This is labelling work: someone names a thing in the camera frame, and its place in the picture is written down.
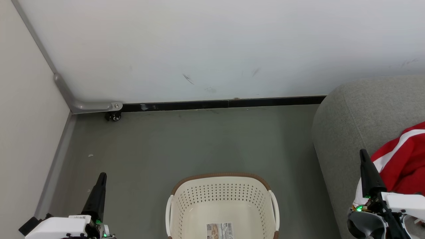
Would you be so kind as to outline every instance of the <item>sticker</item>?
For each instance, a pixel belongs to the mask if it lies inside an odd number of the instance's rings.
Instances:
[[[207,224],[207,239],[235,239],[231,222]]]
[[[85,223],[89,224],[90,220],[91,220],[91,216],[90,215],[71,215],[69,216],[69,218],[81,218],[81,219],[85,219]]]

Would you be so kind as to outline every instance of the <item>red and white fabric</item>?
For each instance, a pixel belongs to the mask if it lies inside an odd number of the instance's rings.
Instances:
[[[388,191],[425,194],[425,122],[407,128],[402,135],[384,144],[372,157]],[[353,205],[368,201],[359,181]]]

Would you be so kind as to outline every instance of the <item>black baseboard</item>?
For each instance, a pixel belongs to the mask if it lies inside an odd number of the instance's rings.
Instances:
[[[256,106],[275,106],[275,105],[314,105],[314,104],[320,104],[325,97],[326,96],[307,96],[307,97],[284,97],[284,98],[263,98],[263,99],[243,99],[243,100],[234,99],[234,100],[124,104],[122,107],[122,112],[176,111],[176,110],[256,107]]]

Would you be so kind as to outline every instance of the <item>gray sofa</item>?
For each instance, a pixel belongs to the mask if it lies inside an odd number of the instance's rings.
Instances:
[[[332,91],[314,117],[312,136],[342,239],[360,178],[359,150],[372,155],[401,132],[425,121],[425,76],[377,77]],[[424,230],[413,225],[419,238]]]

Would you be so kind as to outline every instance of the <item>white stripe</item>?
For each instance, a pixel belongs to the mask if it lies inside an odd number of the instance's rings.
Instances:
[[[394,149],[385,154],[384,156],[378,158],[373,162],[375,164],[376,169],[378,172],[381,172],[382,169],[384,169],[385,165],[391,160],[391,158],[394,156],[394,154],[401,148],[401,146],[410,138],[418,134],[425,134],[424,129],[412,129],[411,131],[408,131],[400,136],[399,142],[397,143],[396,147]],[[362,192],[362,180],[359,180],[359,183],[357,184],[357,190],[356,190],[356,198],[354,199],[353,205],[363,205],[367,203],[368,199],[363,198],[363,192]]]

